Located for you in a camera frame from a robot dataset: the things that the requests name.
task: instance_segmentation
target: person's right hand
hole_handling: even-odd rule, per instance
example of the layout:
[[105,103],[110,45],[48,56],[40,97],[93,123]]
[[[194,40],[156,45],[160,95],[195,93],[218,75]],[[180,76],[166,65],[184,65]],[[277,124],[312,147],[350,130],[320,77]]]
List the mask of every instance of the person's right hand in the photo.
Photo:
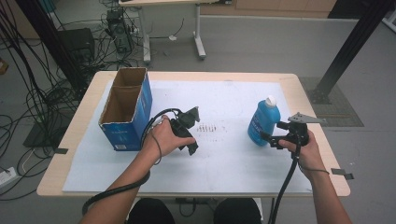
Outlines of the person's right hand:
[[[301,148],[299,163],[303,169],[305,176],[309,180],[312,180],[313,172],[317,173],[318,171],[309,171],[310,169],[325,171],[326,168],[323,164],[323,160],[320,157],[318,143],[315,139],[314,134],[308,130],[308,135],[309,141],[306,146]],[[296,145],[286,140],[279,140],[279,144],[282,147],[287,148],[290,152],[295,152],[296,150]]]

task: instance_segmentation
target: table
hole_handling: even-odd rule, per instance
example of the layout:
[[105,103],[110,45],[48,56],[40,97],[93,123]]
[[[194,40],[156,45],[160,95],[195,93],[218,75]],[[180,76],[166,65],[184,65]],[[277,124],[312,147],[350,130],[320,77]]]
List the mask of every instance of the table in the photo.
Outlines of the table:
[[[94,112],[94,109],[98,105],[106,84],[109,80],[113,79],[116,75],[114,71],[98,72],[92,80],[90,87],[81,101],[81,104],[67,129],[64,139],[59,145],[60,148],[68,148],[66,154],[55,154],[49,165],[47,172],[44,174],[38,188],[37,193],[41,196],[91,196],[94,193],[89,192],[63,192],[64,182],[67,178],[68,172],[71,167],[73,157],[78,148],[78,144],[81,141],[85,131],[87,130],[88,124]],[[315,113],[311,107],[311,104],[307,100],[304,93],[303,87],[297,78],[293,74],[265,74],[265,73],[206,73],[206,72],[148,72],[150,80],[186,80],[186,81],[249,81],[249,82],[277,82],[283,89],[284,96],[291,114],[301,112],[308,116],[315,116]],[[318,140],[320,153],[322,155],[324,164],[328,170],[331,168],[339,168],[338,162],[332,153],[332,149],[327,141],[327,138],[321,129],[319,124],[308,124],[310,130],[312,130]],[[331,180],[334,184],[337,195],[347,196],[350,193],[347,181],[342,175],[331,175]],[[172,196],[162,195],[157,193],[149,196]],[[251,197],[274,197],[271,194],[254,194],[248,195]],[[311,196],[310,194],[305,195],[292,195],[285,194],[288,196]]]
[[195,45],[198,49],[198,55],[201,59],[206,57],[204,45],[201,40],[201,23],[200,23],[200,15],[201,15],[201,3],[214,3],[218,0],[132,0],[128,2],[121,2],[121,7],[135,7],[137,9],[137,13],[140,20],[140,30],[143,36],[143,60],[145,63],[150,63],[151,55],[150,55],[150,47],[149,47],[149,35],[146,32],[145,28],[145,15],[143,11],[143,7],[145,6],[160,6],[160,5],[175,5],[175,4],[195,4],[195,31],[193,32]]

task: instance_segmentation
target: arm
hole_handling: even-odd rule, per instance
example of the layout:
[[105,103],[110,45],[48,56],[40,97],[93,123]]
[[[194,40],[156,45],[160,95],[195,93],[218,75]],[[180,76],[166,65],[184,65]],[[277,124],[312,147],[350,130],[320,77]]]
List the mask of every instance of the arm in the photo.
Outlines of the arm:
[[[325,171],[326,168],[320,157],[315,136],[310,131],[308,131],[308,134],[309,143],[305,147],[302,147],[299,163],[303,168],[305,176],[312,185],[317,221],[319,224],[352,223],[335,192],[329,175],[325,172],[321,172]],[[293,143],[280,140],[279,144],[282,147],[286,147],[291,152],[295,150],[295,145]]]
[[[166,116],[163,116],[163,118],[163,123],[151,130],[152,134],[147,135],[142,149],[137,153],[134,160],[108,189],[134,183],[146,175],[160,158],[160,149],[153,136],[157,139],[163,156],[168,155],[177,147],[195,142],[192,137],[176,137],[171,130],[169,119]],[[138,191],[139,188],[130,189],[100,200],[92,206],[80,223],[123,223]]]

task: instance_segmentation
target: bottle cap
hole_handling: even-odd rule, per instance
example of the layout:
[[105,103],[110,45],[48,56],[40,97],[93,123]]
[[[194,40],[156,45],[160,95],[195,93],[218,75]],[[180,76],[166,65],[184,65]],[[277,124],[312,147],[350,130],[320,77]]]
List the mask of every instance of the bottle cap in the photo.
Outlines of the bottle cap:
[[270,108],[276,107],[276,99],[275,99],[275,97],[273,95],[269,95],[267,97],[267,99],[265,100],[265,104],[268,107],[270,107]]

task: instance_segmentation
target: black pole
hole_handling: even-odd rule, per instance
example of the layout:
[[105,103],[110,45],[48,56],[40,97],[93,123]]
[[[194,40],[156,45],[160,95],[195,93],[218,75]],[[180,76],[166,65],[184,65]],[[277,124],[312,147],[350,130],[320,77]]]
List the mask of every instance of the black pole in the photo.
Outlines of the black pole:
[[69,55],[64,43],[58,36],[58,30],[53,25],[39,0],[16,0],[21,11],[32,24],[40,39],[46,45],[50,55],[64,72],[73,90],[80,100],[88,88],[82,72]]
[[313,104],[329,104],[329,93],[335,83],[358,54],[378,24],[385,17],[394,0],[376,0],[363,13],[343,47],[338,51],[325,75],[308,96]]

